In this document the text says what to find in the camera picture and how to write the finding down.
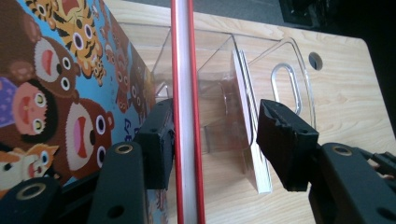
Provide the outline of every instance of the colorful illustrated cover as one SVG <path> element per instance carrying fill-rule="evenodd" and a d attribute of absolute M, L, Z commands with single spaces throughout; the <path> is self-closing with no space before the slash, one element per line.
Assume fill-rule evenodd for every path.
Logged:
<path fill-rule="evenodd" d="M 103 0 L 2 0 L 0 15 L 0 198 L 32 177 L 65 186 L 98 171 L 154 106 L 152 74 Z M 148 191 L 155 223 L 164 195 Z"/>

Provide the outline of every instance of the wooden desk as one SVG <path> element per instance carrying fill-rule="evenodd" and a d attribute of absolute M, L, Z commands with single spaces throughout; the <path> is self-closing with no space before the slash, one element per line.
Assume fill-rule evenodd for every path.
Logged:
<path fill-rule="evenodd" d="M 170 9 L 106 0 L 120 22 L 170 25 Z M 370 53 L 363 40 L 195 13 L 195 28 L 272 39 L 292 37 L 310 75 L 317 114 L 319 143 L 339 142 L 373 152 L 396 154 L 395 138 Z M 308 63 L 311 52 L 323 68 Z M 242 172 L 239 154 L 205 154 L 207 223 L 313 223 L 307 193 L 283 190 L 271 168 L 274 190 L 258 195 Z M 175 173 L 168 191 L 170 223 L 177 222 Z"/>

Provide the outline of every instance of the transparent acrylic divider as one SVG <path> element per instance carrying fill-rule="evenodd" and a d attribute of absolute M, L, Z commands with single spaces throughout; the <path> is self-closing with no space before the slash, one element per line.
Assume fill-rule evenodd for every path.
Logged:
<path fill-rule="evenodd" d="M 154 75 L 157 102 L 172 97 L 170 27 L 120 25 Z M 247 173 L 256 177 L 250 179 L 268 180 L 257 177 L 255 164 L 260 163 L 268 175 L 266 159 L 254 145 L 259 100 L 279 101 L 316 126 L 309 78 L 297 44 L 291 38 L 203 30 L 195 30 L 195 44 L 203 153 L 240 150 Z"/>

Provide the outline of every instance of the wooden table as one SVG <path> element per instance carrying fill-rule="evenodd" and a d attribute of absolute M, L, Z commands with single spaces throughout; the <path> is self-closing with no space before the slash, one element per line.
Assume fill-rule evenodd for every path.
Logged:
<path fill-rule="evenodd" d="M 170 9 L 106 0 L 118 22 L 170 25 Z M 373 152 L 396 154 L 395 138 L 379 89 L 370 53 L 363 40 L 263 23 L 195 13 L 195 28 L 271 39 L 292 37 L 310 75 L 315 97 L 319 143 L 339 142 Z M 317 53 L 323 68 L 315 70 L 308 55 Z M 271 167 L 274 190 L 258 195 L 242 171 L 239 154 L 205 154 L 207 223 L 313 223 L 307 193 L 290 193 Z M 177 222 L 175 173 L 168 190 L 170 223 Z"/>

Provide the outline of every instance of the dark floor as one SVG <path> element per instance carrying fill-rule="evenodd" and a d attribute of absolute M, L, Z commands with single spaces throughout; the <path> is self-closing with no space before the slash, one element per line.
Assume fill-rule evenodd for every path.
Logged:
<path fill-rule="evenodd" d="M 154 6 L 169 7 L 170 0 L 129 0 Z M 316 0 L 325 2 L 328 10 L 323 22 L 317 7 L 308 8 L 312 24 L 285 22 L 281 4 L 292 0 L 195 0 L 194 10 L 207 14 L 247 21 L 347 35 L 366 41 L 385 104 L 396 133 L 396 13 L 391 0 Z"/>

